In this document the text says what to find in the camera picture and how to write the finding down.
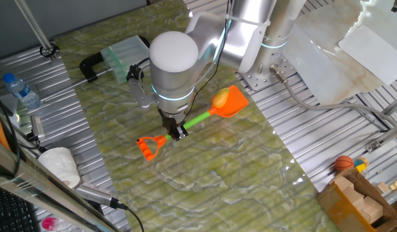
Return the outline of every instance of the small orange ball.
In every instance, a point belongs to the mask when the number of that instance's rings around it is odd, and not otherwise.
[[[353,168],[354,162],[353,159],[347,155],[341,155],[334,162],[334,166],[336,167],[336,170],[343,171],[348,168]]]

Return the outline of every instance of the orange handle grip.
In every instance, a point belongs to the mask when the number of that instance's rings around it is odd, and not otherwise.
[[[146,144],[146,139],[151,139],[154,140],[157,143],[157,151],[153,154],[151,150],[148,148]],[[147,161],[151,161],[154,159],[154,157],[159,153],[159,149],[167,142],[167,138],[165,135],[161,135],[158,137],[143,137],[137,139],[137,145],[139,145],[139,148],[146,158]]]

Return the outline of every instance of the corrugated metal panel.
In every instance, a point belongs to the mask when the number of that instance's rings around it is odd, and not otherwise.
[[[201,10],[226,13],[227,1],[185,1],[195,13]],[[333,0],[307,0],[300,14],[326,6]],[[381,135],[378,127],[352,109],[310,111],[300,107],[280,83],[271,83],[266,89],[254,92],[240,75],[242,84],[252,96],[266,119],[274,127],[289,151],[311,178],[318,191],[334,177],[334,160],[340,155],[353,159],[366,157],[371,165],[367,178],[373,184],[385,181],[391,184],[397,179],[397,144],[391,142],[383,148],[368,154],[364,146]],[[289,83],[298,97],[306,103],[318,105],[301,77],[296,74]],[[383,110],[397,98],[397,81],[383,86],[372,93],[349,99],[351,103],[369,101],[370,106]],[[390,198],[392,193],[384,196]]]
[[[51,63],[39,54],[37,48],[0,61],[0,94],[6,93],[2,76],[7,72],[12,72],[26,80],[41,97],[71,86],[62,59]],[[35,110],[20,106],[18,114],[21,117],[21,129],[24,133],[31,131],[30,115],[39,115],[46,134],[41,145],[46,148],[68,148],[83,181],[114,190],[110,175],[74,90],[49,100]],[[118,228],[123,231],[130,228],[123,210],[114,210],[106,206],[102,210],[106,218]],[[36,208],[35,213],[39,222],[51,215],[39,208]]]
[[[226,0],[185,2],[192,12],[205,10],[218,15],[226,13]],[[305,14],[331,2],[333,1],[308,0],[300,13]],[[39,55],[37,48],[0,61],[0,93],[5,92],[1,78],[6,72],[13,72],[26,79],[41,97],[71,85],[62,60],[50,63],[48,59]],[[241,76],[238,75],[238,78],[246,86]],[[289,77],[289,83],[299,98],[309,104],[318,104],[298,74]],[[359,156],[367,157],[371,163],[367,178],[373,184],[381,181],[390,184],[397,179],[396,143],[391,142],[390,146],[383,146],[371,154],[366,153],[364,146],[381,133],[357,111],[308,111],[297,105],[278,82],[271,83],[269,87],[258,92],[254,92],[248,86],[246,90],[318,190],[321,190],[335,174],[333,162],[339,155],[348,155],[353,159]],[[397,81],[359,97],[376,109],[382,110],[397,98]],[[358,97],[353,97],[349,102],[360,101]],[[47,134],[43,145],[47,148],[69,148],[84,181],[113,189],[108,170],[73,90],[48,101],[36,110],[20,107],[19,114],[24,132],[31,129],[29,115],[40,115]],[[394,119],[397,121],[397,113],[394,114]],[[124,212],[108,207],[103,207],[103,211],[117,227],[123,230],[129,228]],[[36,215],[39,220],[50,216],[48,212],[39,208],[36,209]]]

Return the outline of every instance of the toy shovel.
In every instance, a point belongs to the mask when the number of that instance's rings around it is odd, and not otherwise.
[[[224,88],[216,93],[211,100],[210,110],[200,114],[199,116],[191,119],[189,122],[184,124],[184,128],[188,129],[197,123],[207,119],[208,117],[217,114],[221,117],[232,117],[240,110],[245,108],[249,102],[243,93],[236,87],[230,86],[229,88]],[[137,139],[137,145],[141,152],[144,154],[147,161],[154,159],[158,154],[160,148],[170,139],[170,135],[161,135],[157,137],[143,137]],[[153,154],[146,144],[146,140],[151,139],[157,143],[157,151]]]

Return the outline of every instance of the table surface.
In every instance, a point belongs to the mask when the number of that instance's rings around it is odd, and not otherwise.
[[[165,0],[56,39],[73,82],[83,78],[87,56],[134,35],[152,41],[168,30],[183,32],[188,9]],[[189,118],[210,107],[221,88],[241,84],[220,67],[196,99]],[[142,110],[127,84],[111,73],[76,89],[119,198],[146,231],[337,231],[316,201],[316,190],[253,100],[232,118],[212,116],[168,142],[145,161],[135,140],[162,135],[155,107]],[[137,221],[127,214],[134,231]]]

